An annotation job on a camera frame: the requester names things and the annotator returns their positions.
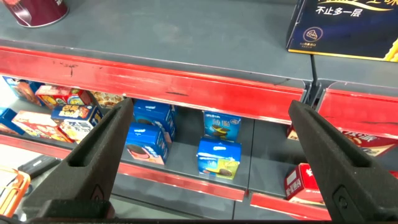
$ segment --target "snack package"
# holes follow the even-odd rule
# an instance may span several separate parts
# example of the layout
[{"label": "snack package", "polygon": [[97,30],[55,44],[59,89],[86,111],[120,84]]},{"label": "snack package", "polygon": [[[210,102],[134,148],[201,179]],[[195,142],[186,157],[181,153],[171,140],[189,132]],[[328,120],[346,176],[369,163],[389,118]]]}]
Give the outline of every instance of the snack package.
[{"label": "snack package", "polygon": [[25,133],[24,130],[12,122],[12,119],[14,119],[16,115],[17,113],[10,108],[0,108],[0,133],[20,135]]},{"label": "snack package", "polygon": [[325,205],[310,164],[299,164],[286,177],[284,186],[290,202]]},{"label": "snack package", "polygon": [[44,103],[35,96],[36,91],[40,88],[40,86],[44,85],[44,83],[20,80],[11,77],[3,78],[16,96],[36,105],[44,106]]},{"label": "snack package", "polygon": [[[343,134],[369,156],[380,156],[390,149],[393,149],[398,144],[398,139],[377,137],[351,131],[343,131]],[[287,130],[287,138],[299,140],[293,126]]]},{"label": "snack package", "polygon": [[91,105],[87,91],[77,88],[43,85],[36,91],[36,96],[51,110],[58,105]]},{"label": "snack package", "polygon": [[33,137],[73,142],[51,119],[51,115],[20,111],[12,122]]},{"label": "snack package", "polygon": [[289,52],[398,62],[397,0],[301,0]]},{"label": "snack package", "polygon": [[162,165],[169,154],[162,130],[158,126],[140,123],[131,123],[125,148],[137,160]]},{"label": "snack package", "polygon": [[211,111],[205,111],[204,116],[205,136],[236,141],[241,128],[241,118],[239,116]]},{"label": "snack package", "polygon": [[123,100],[123,96],[118,96],[110,93],[102,93],[98,91],[91,91],[94,98],[102,108],[113,108],[114,105]]},{"label": "snack package", "polygon": [[96,106],[82,105],[59,105],[51,114],[51,119],[77,143],[86,137],[102,117]]},{"label": "snack package", "polygon": [[240,143],[202,138],[197,153],[199,173],[234,179],[241,151]]},{"label": "snack package", "polygon": [[156,125],[161,128],[170,144],[175,137],[175,121],[172,107],[165,103],[137,100],[134,104],[134,119],[137,123]]}]

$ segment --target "blue snack box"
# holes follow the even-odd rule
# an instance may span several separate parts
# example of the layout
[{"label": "blue snack box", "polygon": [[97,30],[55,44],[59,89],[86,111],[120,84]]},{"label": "blue snack box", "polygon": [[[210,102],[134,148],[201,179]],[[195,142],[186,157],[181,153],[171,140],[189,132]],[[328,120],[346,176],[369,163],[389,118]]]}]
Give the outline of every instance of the blue snack box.
[{"label": "blue snack box", "polygon": [[10,108],[0,108],[0,132],[20,135],[25,133],[24,130],[12,122],[16,115],[17,113]]},{"label": "blue snack box", "polygon": [[51,119],[77,143],[86,137],[102,117],[96,106],[83,105],[58,105],[51,114]]},{"label": "blue snack box", "polygon": [[169,154],[161,128],[148,124],[130,124],[125,148],[137,160],[162,165],[166,163]]},{"label": "blue snack box", "polygon": [[204,121],[205,136],[236,141],[241,128],[241,118],[239,116],[205,111]]},{"label": "blue snack box", "polygon": [[202,138],[197,153],[199,172],[234,179],[241,162],[241,151],[240,143]]},{"label": "blue snack box", "polygon": [[168,104],[137,100],[134,104],[134,119],[137,123],[160,127],[168,143],[175,138],[174,116],[172,107]]},{"label": "blue snack box", "polygon": [[44,103],[35,95],[36,91],[40,86],[44,85],[44,83],[20,80],[11,77],[3,78],[16,96],[36,105],[44,106]]}]

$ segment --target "red can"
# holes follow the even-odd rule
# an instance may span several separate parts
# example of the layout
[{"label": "red can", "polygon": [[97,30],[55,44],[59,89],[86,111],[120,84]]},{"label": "red can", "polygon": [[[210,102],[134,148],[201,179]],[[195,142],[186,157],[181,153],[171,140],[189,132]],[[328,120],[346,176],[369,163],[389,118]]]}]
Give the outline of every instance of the red can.
[{"label": "red can", "polygon": [[69,8],[63,0],[2,0],[19,25],[42,27],[58,22]]}]

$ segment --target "orange basket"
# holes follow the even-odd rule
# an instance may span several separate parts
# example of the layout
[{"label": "orange basket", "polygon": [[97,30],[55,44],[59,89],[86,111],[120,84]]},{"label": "orange basket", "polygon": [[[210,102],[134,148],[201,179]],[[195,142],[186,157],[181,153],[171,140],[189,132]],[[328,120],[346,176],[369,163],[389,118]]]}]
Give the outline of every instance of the orange basket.
[{"label": "orange basket", "polygon": [[12,217],[29,188],[28,174],[0,166],[0,215]]}]

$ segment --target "red shelf edge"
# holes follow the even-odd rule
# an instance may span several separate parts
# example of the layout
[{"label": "red shelf edge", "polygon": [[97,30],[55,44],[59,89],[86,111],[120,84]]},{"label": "red shelf edge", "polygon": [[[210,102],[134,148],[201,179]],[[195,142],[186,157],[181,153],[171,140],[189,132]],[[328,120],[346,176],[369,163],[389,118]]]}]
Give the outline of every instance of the red shelf edge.
[{"label": "red shelf edge", "polygon": [[0,74],[291,124],[303,88],[0,46]]},{"label": "red shelf edge", "polygon": [[[39,142],[33,142],[25,139],[19,139],[12,136],[0,134],[0,144],[12,146],[28,151],[38,152],[47,156],[57,157],[60,159],[66,158],[71,150],[64,149],[57,146],[51,146]],[[127,164],[121,162],[118,172],[120,174],[129,175],[140,179],[146,179],[162,184],[172,185],[187,190],[197,191],[203,194],[214,195],[231,200],[243,201],[244,190],[234,189],[223,185],[213,184],[203,180],[196,180],[181,175],[169,174],[153,169],[148,169],[141,166]]]},{"label": "red shelf edge", "polygon": [[305,205],[302,203],[293,203],[282,198],[259,193],[252,194],[250,205],[284,213],[299,220],[331,220],[328,210],[325,208]]},{"label": "red shelf edge", "polygon": [[327,88],[318,112],[344,131],[398,139],[398,97]]}]

